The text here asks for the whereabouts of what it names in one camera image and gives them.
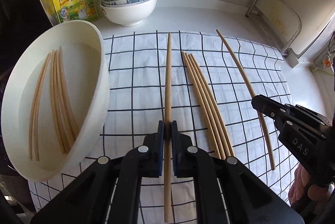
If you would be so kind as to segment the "person right hand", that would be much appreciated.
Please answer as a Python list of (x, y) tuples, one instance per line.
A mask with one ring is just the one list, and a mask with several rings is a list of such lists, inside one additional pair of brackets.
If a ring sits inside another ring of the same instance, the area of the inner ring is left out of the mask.
[(297, 203), (307, 193), (312, 201), (317, 202), (318, 207), (327, 206), (334, 191), (333, 183), (326, 187), (312, 184), (307, 190), (306, 187), (311, 182), (311, 176), (300, 163), (294, 172), (294, 176), (295, 180), (289, 190), (290, 205)]

